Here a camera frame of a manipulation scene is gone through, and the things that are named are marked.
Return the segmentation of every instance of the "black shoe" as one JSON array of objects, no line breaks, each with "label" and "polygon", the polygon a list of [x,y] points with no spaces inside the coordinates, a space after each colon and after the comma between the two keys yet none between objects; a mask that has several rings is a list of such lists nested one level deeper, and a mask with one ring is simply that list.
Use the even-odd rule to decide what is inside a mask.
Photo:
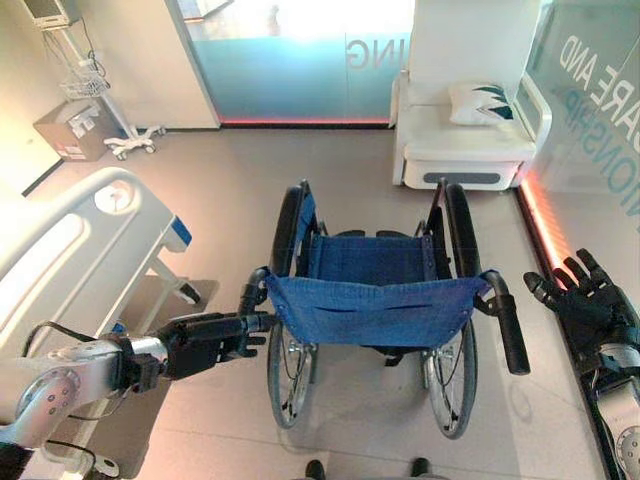
[{"label": "black shoe", "polygon": [[422,457],[416,458],[411,466],[411,476],[419,477],[423,473],[429,473],[429,470],[431,470],[429,460]]},{"label": "black shoe", "polygon": [[320,460],[311,460],[307,463],[307,468],[304,471],[305,477],[313,478],[313,480],[326,480],[327,477],[324,475],[324,467]]}]

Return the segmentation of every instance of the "wheelchair rear wheel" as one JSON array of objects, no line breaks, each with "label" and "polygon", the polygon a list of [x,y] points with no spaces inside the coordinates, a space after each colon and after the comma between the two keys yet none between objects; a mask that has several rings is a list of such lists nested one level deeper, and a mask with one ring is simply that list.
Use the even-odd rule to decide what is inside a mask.
[{"label": "wheelchair rear wheel", "polygon": [[423,357],[429,399],[440,431],[452,440],[467,428],[476,396],[478,363],[473,324]]},{"label": "wheelchair rear wheel", "polygon": [[282,322],[271,328],[267,382],[273,415],[281,428],[293,427],[304,407],[315,348],[298,343]]}]

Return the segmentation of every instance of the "white pillow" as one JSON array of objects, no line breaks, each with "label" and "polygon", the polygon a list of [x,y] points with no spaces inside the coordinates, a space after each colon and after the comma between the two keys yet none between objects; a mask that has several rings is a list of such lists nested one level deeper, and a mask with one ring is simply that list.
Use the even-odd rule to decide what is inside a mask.
[{"label": "white pillow", "polygon": [[498,85],[465,83],[449,87],[452,123],[497,125],[513,120],[504,89]]}]

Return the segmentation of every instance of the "cardboard box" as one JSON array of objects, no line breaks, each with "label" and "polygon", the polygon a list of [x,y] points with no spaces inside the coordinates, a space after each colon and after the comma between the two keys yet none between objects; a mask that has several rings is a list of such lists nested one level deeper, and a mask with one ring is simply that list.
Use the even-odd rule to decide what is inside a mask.
[{"label": "cardboard box", "polygon": [[98,160],[109,150],[103,140],[121,136],[111,112],[99,98],[64,103],[33,127],[67,161]]}]

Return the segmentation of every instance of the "white armchair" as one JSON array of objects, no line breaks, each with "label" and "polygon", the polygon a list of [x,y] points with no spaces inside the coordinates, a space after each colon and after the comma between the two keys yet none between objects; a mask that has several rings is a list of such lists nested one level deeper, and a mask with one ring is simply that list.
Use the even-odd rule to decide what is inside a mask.
[{"label": "white armchair", "polygon": [[[445,176],[467,189],[504,190],[524,178],[551,127],[551,110],[525,73],[539,3],[416,1],[409,69],[394,81],[392,93],[395,185],[435,188]],[[452,124],[448,87],[471,82],[503,86],[514,120]],[[538,119],[527,118],[515,101],[520,86]]]}]

